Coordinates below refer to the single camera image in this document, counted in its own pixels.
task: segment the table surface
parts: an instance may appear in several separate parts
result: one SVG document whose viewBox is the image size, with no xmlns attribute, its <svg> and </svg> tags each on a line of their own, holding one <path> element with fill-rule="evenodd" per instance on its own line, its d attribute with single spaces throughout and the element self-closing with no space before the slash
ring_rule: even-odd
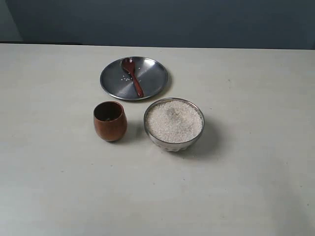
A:
<svg viewBox="0 0 315 236">
<path fill-rule="evenodd" d="M 120 101 L 107 143 L 93 109 L 110 62 L 146 56 L 171 83 Z M 0 235 L 315 235 L 315 52 L 0 45 Z M 155 100 L 195 103 L 206 124 L 182 153 L 155 146 Z"/>
</svg>

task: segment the white rice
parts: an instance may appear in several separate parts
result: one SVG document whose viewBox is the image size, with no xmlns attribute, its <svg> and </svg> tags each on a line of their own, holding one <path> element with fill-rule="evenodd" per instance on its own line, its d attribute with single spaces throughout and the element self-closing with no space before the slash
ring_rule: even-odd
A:
<svg viewBox="0 0 315 236">
<path fill-rule="evenodd" d="M 148 131 L 168 143 L 183 143 L 195 138 L 202 129 L 202 119 L 190 105 L 171 101 L 154 106 L 146 119 Z"/>
</svg>

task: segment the wooden spoon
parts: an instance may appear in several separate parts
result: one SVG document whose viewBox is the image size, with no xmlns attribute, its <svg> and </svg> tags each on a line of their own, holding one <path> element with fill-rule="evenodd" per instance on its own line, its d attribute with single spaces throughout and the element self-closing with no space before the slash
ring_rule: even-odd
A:
<svg viewBox="0 0 315 236">
<path fill-rule="evenodd" d="M 137 91 L 137 94 L 139 97 L 143 97 L 143 91 L 142 91 L 142 88 L 137 80 L 137 77 L 134 75 L 134 68 L 135 68 L 135 63 L 132 59 L 130 58 L 125 58 L 123 61 L 122 61 L 122 68 L 127 71 L 132 80 L 133 80 L 133 85 Z"/>
</svg>

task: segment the steel bowl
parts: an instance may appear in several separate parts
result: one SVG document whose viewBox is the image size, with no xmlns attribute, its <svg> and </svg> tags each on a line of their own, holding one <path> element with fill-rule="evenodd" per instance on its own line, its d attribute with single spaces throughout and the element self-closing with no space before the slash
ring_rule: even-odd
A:
<svg viewBox="0 0 315 236">
<path fill-rule="evenodd" d="M 201 117 L 201 120 L 202 120 L 202 128 L 201 128 L 201 131 L 200 133 L 194 137 L 193 139 L 189 140 L 189 141 L 186 141 L 186 142 L 183 142 L 183 143 L 168 143 L 168 142 L 165 142 L 165 141 L 162 141 L 158 138 L 156 138 L 154 135 L 152 135 L 148 128 L 147 128 L 147 124 L 146 124 L 146 120 L 147 120 L 147 116 L 148 116 L 148 113 L 149 111 L 156 105 L 158 104 L 161 104 L 161 103 L 166 103 L 166 102 L 171 102 L 171 101 L 180 101 L 180 102 L 184 102 L 188 105 L 190 105 L 192 108 L 194 108 L 198 114 L 200 115 Z M 156 102 L 154 102 L 153 104 L 151 104 L 146 112 L 144 113 L 144 117 L 143 117 L 143 123 L 144 123 L 144 129 L 147 133 L 147 135 L 149 136 L 149 138 L 152 140 L 153 143 L 155 143 L 157 146 L 159 146 L 160 148 L 166 150 L 166 151 L 180 151 L 180 150 L 185 150 L 186 148 L 188 148 L 189 146 L 191 146 L 192 144 L 194 144 L 201 136 L 202 134 L 202 131 L 203 131 L 203 128 L 205 126 L 205 118 L 201 112 L 201 110 L 193 103 L 187 101 L 187 100 L 184 100 L 184 99 L 181 99 L 181 98 L 164 98 L 164 99 L 161 99 L 161 100 L 158 100 Z"/>
</svg>

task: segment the wooden cup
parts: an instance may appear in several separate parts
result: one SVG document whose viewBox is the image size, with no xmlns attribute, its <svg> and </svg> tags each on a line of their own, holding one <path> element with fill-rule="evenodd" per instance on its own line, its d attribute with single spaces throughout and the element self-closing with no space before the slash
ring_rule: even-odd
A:
<svg viewBox="0 0 315 236">
<path fill-rule="evenodd" d="M 123 106 L 118 102 L 103 102 L 94 109 L 94 127 L 98 136 L 112 142 L 121 139 L 127 130 Z"/>
</svg>

